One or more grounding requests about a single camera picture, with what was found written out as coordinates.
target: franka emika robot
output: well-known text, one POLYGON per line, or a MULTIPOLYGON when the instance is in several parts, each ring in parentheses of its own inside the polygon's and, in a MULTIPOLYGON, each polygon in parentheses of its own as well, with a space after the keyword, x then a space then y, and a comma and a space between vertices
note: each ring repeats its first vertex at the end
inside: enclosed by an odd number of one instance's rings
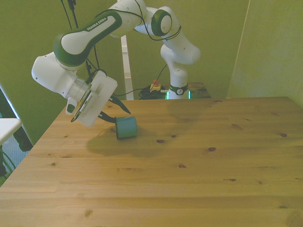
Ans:
POLYGON ((200 59, 200 50, 186 39, 169 7, 146 7, 143 0, 120 0, 85 26, 58 35, 53 52, 35 60, 32 77, 68 100, 66 113, 75 112, 72 121, 92 126, 100 117, 116 124, 118 139, 136 136, 135 117, 113 118, 102 112, 107 101, 111 101, 130 113, 113 95, 117 82, 101 70, 89 84, 76 75, 97 42, 108 35, 120 38, 133 29, 161 37, 164 42, 161 56, 170 71, 169 98, 188 98, 187 71, 182 64, 195 64, 200 59))

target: green wall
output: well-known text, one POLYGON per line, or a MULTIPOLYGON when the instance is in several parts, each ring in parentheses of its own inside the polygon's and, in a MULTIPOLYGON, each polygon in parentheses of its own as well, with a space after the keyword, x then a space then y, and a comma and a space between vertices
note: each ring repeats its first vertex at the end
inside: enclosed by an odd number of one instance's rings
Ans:
POLYGON ((302 0, 251 0, 228 96, 288 96, 303 107, 302 38, 302 0))
MULTIPOLYGON (((81 26, 116 1, 76 2, 76 16, 81 26)), ((0 23, 0 86, 35 144, 64 108, 66 100, 34 82, 31 68, 37 56, 52 52, 55 36, 70 27, 59 0, 1 1, 0 23)), ((97 51, 100 67, 118 81, 116 92, 124 93, 121 41, 107 37, 97 44, 97 51)), ((85 71, 79 74, 84 79, 87 77, 85 71)))
MULTIPOLYGON (((201 60, 188 65, 189 82, 204 82, 212 97, 226 97, 243 31, 249 0, 145 0, 148 7, 170 7, 188 40, 201 50, 201 60)), ((127 35, 133 88, 148 86, 166 62, 162 41, 137 32, 127 35)), ((169 84, 166 68, 160 83, 169 84)))
MULTIPOLYGON (((79 25, 87 23, 116 0, 77 0, 79 25)), ((189 82, 204 82, 212 97, 225 97, 231 81, 249 0, 145 0, 149 7, 173 9, 185 36, 201 50, 196 65, 185 66, 189 82)), ((0 86, 13 104, 31 141, 35 144, 66 100, 34 82, 31 68, 37 56, 50 53, 54 37, 69 30, 59 0, 10 0, 0 7, 0 86)), ((147 35, 127 35, 133 88, 145 87, 157 78, 165 61, 160 56, 163 42, 147 35)), ((118 81, 117 94, 125 92, 121 43, 106 37, 97 44, 101 68, 118 81)), ((79 72, 83 79, 84 70, 79 72)), ((169 83, 165 69, 161 83, 169 83)))

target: floor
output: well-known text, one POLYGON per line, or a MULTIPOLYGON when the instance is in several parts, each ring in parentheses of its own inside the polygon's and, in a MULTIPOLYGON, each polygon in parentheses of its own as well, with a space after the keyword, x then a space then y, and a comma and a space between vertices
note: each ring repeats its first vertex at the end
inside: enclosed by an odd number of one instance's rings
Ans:
MULTIPOLYGON (((29 153, 29 151, 27 152, 23 152, 20 148, 19 148, 19 144, 18 142, 15 140, 14 136, 11 136, 8 138, 7 141, 5 141, 2 144, 2 150, 9 156, 9 158, 12 160, 12 162, 14 163, 14 165, 17 167, 21 161, 25 158, 25 156, 29 153)), ((10 164, 10 161, 4 156, 6 162, 8 164, 10 164)), ((7 166, 5 166, 6 168, 6 172, 10 173, 9 169, 7 168, 7 166)), ((5 181, 4 177, 0 177, 0 186, 2 185, 2 183, 5 181)))

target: wooden table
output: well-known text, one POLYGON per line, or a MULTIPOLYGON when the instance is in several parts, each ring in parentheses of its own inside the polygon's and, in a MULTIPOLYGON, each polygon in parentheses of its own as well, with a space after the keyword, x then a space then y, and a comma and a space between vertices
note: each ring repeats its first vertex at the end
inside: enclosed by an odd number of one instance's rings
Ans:
POLYGON ((138 123, 125 140, 63 111, 0 188, 0 226, 303 226, 303 110, 289 98, 125 104, 138 123))

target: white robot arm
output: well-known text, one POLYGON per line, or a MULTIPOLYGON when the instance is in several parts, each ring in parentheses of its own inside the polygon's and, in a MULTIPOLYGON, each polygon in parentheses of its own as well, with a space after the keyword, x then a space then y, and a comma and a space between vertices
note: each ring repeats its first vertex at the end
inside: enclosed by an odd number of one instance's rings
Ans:
POLYGON ((112 95, 117 82, 98 71, 93 81, 86 84, 76 76, 76 72, 85 65, 90 50, 97 42, 108 35, 122 37, 133 29, 163 39, 161 55, 170 70, 170 97, 186 98, 187 72, 181 64, 196 63, 200 58, 200 50, 185 38, 170 8, 147 8, 143 0, 121 0, 85 26, 58 35, 53 52, 36 59, 32 77, 68 100, 67 114, 74 113, 75 108, 80 106, 74 120, 86 126, 92 126, 98 117, 116 122, 104 114, 102 109, 110 100, 130 113, 112 95))

